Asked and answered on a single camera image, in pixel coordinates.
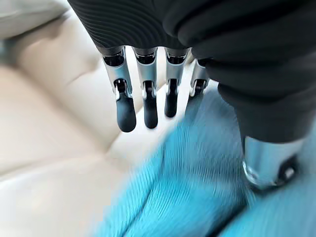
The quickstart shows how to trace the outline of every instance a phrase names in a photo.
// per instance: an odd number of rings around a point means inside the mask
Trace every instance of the robotic hand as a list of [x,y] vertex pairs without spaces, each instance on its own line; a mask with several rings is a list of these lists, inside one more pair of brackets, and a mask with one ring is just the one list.
[[316,126],[299,153],[299,174],[273,192],[247,185],[234,110],[214,89],[184,119],[123,195],[96,237],[313,237]]
[[156,47],[166,48],[168,117],[176,113],[192,47],[197,64],[189,100],[203,94],[208,78],[219,82],[237,115],[248,181],[265,190],[293,177],[316,112],[315,0],[69,3],[103,56],[122,131],[136,125],[124,45],[134,47],[148,128],[158,123]]

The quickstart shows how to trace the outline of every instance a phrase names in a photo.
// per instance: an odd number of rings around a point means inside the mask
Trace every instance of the beige leather surface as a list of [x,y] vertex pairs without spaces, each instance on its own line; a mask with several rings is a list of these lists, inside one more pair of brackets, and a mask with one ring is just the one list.
[[20,170],[0,178],[1,237],[91,236],[129,173],[104,155]]
[[[77,16],[70,10],[15,43],[17,65],[79,118],[108,148],[119,128],[115,97],[101,56]],[[142,96],[134,53],[126,56],[133,84],[135,110]],[[165,80],[165,56],[158,52],[158,84]]]
[[30,82],[18,70],[0,66],[0,174],[100,150],[80,123]]

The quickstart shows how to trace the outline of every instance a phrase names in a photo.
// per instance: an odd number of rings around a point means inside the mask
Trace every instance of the blue cloth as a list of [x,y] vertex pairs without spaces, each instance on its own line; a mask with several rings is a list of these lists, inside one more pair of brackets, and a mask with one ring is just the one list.
[[96,237],[316,236],[316,130],[301,173],[265,196],[248,189],[237,120],[216,90],[139,168]]

